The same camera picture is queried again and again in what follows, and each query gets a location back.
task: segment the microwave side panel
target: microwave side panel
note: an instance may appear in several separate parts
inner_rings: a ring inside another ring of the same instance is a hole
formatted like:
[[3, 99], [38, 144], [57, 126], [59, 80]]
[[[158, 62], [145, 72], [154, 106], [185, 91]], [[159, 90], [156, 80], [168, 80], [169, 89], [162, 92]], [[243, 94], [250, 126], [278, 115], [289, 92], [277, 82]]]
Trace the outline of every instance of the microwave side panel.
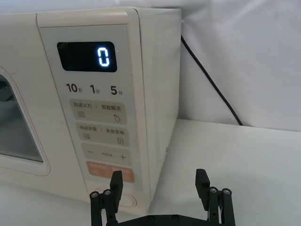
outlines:
[[153, 198], [178, 117], [181, 10], [138, 8]]
[[[9, 81], [43, 159], [36, 162], [0, 155], [0, 180], [88, 201], [36, 14], [0, 15], [0, 30], [0, 74]], [[21, 142], [18, 136], [12, 138]], [[47, 170], [40, 171], [41, 166]]]

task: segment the power cord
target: power cord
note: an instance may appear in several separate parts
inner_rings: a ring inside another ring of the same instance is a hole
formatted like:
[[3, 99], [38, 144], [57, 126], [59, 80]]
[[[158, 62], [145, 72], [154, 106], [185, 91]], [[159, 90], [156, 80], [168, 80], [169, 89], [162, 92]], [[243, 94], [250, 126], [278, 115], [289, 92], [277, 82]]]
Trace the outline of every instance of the power cord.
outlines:
[[233, 116], [236, 119], [236, 121], [238, 122], [238, 124], [240, 126], [243, 126], [243, 123], [241, 122], [241, 120], [239, 119], [239, 117], [237, 116], [237, 114], [235, 113], [234, 109], [229, 104], [229, 102], [227, 101], [227, 99], [224, 97], [224, 95], [222, 94], [222, 92], [218, 89], [218, 87], [216, 86], [216, 84], [214, 83], [214, 81], [211, 79], [210, 75], [208, 74], [208, 72], [206, 71], [206, 69], [203, 67], [203, 65], [201, 64], [201, 62], [198, 60], [198, 58], [196, 57], [196, 55], [194, 55], [194, 53], [192, 52], [192, 50], [188, 46], [188, 44], [185, 41], [185, 39], [183, 38], [183, 36], [181, 36], [181, 41], [182, 41], [183, 45], [185, 46], [185, 48], [187, 49], [187, 51], [189, 52], [189, 54], [194, 59], [194, 61], [197, 63], [197, 65], [199, 66], [199, 68], [203, 71], [203, 73], [205, 74], [205, 76], [207, 77], [207, 79], [209, 80], [209, 82], [211, 83], [211, 85], [213, 86], [213, 88], [215, 89], [215, 91], [218, 93], [218, 95], [224, 101], [224, 103], [226, 104], [226, 106], [229, 108], [229, 110], [233, 114]]

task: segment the white backdrop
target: white backdrop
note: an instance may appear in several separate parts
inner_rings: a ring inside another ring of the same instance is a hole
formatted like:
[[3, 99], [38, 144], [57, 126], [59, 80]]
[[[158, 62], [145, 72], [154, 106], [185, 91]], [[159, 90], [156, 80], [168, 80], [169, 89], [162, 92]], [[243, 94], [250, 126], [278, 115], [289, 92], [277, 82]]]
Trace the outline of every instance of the white backdrop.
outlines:
[[[0, 13], [117, 6], [181, 8], [184, 38], [243, 124], [301, 131], [299, 0], [0, 0]], [[179, 117], [236, 124], [181, 55]]]

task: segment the microwave oven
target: microwave oven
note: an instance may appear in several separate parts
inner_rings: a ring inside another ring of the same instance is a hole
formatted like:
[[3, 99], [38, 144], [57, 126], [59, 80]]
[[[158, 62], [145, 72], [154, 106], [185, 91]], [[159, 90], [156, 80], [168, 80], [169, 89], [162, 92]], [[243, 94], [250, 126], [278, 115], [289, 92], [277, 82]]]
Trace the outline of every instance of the microwave oven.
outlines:
[[0, 181], [147, 211], [178, 115], [181, 11], [0, 15]]

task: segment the button icon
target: button icon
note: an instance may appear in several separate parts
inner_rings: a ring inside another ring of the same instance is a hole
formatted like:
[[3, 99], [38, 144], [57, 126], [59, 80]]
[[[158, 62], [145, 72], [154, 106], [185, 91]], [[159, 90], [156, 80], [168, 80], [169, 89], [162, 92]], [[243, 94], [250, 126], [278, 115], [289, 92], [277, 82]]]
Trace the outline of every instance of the button icon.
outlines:
[[122, 145], [123, 144], [123, 138], [117, 138], [117, 143]]
[[114, 117], [115, 117], [115, 121], [116, 121], [116, 122], [120, 122], [120, 118], [119, 118], [118, 115], [115, 114]]
[[77, 112], [77, 116], [80, 117], [80, 118], [85, 118], [86, 117], [85, 112]]
[[88, 140], [91, 139], [90, 134], [88, 134], [88, 133], [83, 133], [83, 136], [84, 136], [84, 139], [88, 139]]

